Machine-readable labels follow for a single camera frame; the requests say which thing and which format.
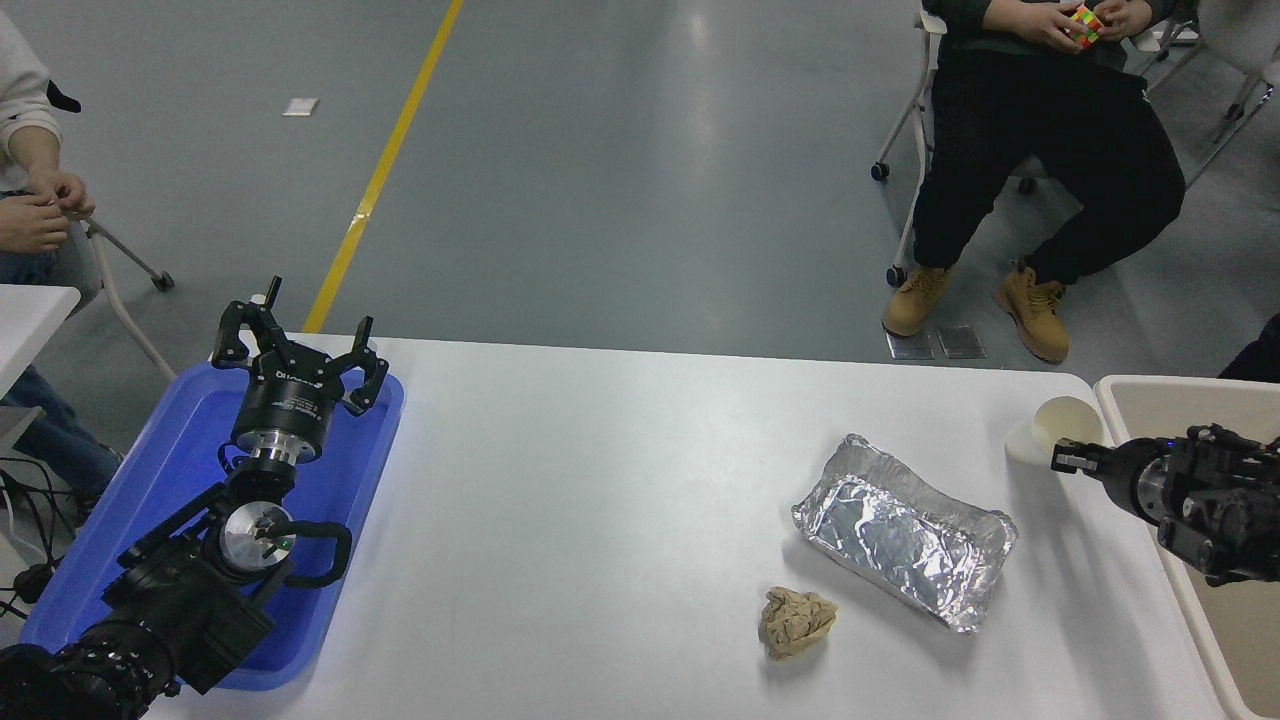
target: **white sleeve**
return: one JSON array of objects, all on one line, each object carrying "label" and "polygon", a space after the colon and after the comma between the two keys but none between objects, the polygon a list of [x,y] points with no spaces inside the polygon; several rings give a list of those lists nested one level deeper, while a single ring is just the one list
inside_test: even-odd
[{"label": "white sleeve", "polygon": [[61,142],[47,87],[49,70],[9,17],[0,12],[0,151],[6,156],[9,138],[22,127],[42,127]]}]

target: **gray floor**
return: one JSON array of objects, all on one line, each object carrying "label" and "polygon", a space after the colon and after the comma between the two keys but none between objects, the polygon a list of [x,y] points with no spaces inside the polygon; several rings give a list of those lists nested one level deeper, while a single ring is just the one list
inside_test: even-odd
[{"label": "gray floor", "polygon": [[[65,118],[64,165],[177,279],[159,295],[115,263],[129,309],[184,366],[227,301],[271,274],[278,316],[301,327],[447,3],[3,6],[86,104]],[[916,6],[470,0],[325,331],[370,314],[384,336],[891,361],[879,314],[909,138],[888,186],[868,168],[916,72]],[[1238,77],[1201,58],[1153,97],[1185,167]],[[317,114],[280,118],[294,96],[320,97]],[[989,359],[975,366],[1216,374],[1280,310],[1277,115],[1152,247],[1069,292],[1061,366],[1028,355],[989,297],[1074,213],[1060,188],[1000,199],[934,324],[977,328]],[[1123,137],[1094,133],[1103,154]],[[101,300],[40,365],[120,447],[164,389]]]}]

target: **metal plate on floor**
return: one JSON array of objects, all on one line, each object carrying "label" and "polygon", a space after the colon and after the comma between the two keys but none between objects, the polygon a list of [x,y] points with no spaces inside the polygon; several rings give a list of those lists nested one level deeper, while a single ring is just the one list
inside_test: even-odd
[{"label": "metal plate on floor", "polygon": [[320,102],[319,97],[294,97],[289,100],[284,113],[280,114],[285,118],[310,118],[316,111],[317,102]]},{"label": "metal plate on floor", "polygon": [[987,348],[982,346],[978,333],[969,325],[938,328],[942,354],[948,360],[986,360]]},{"label": "metal plate on floor", "polygon": [[929,345],[927,332],[911,337],[899,337],[886,332],[884,340],[888,341],[888,354],[893,360],[933,360],[933,346]]}]

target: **black pants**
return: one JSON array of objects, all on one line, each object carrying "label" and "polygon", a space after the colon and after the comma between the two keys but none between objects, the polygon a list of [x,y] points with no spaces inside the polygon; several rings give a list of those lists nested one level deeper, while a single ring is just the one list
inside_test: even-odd
[{"label": "black pants", "polygon": [[1142,250],[1178,217],[1183,173],[1146,81],[1070,56],[945,53],[934,155],[915,208],[915,261],[948,268],[1029,154],[1084,209],[1027,258],[1074,283]]},{"label": "black pants", "polygon": [[1217,377],[1280,383],[1280,314],[1272,315],[1258,340],[1247,345]]}]

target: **rubik's cube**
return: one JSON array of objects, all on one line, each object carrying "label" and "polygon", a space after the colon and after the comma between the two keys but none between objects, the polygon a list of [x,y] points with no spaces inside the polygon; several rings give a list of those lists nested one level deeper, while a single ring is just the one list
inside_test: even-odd
[{"label": "rubik's cube", "polygon": [[1098,31],[1102,29],[1102,20],[1093,14],[1093,10],[1085,8],[1084,5],[1075,9],[1075,14],[1071,15],[1071,19],[1080,23],[1085,28],[1085,32],[1070,33],[1071,40],[1074,40],[1080,47],[1088,50],[1091,45],[1098,41]]}]

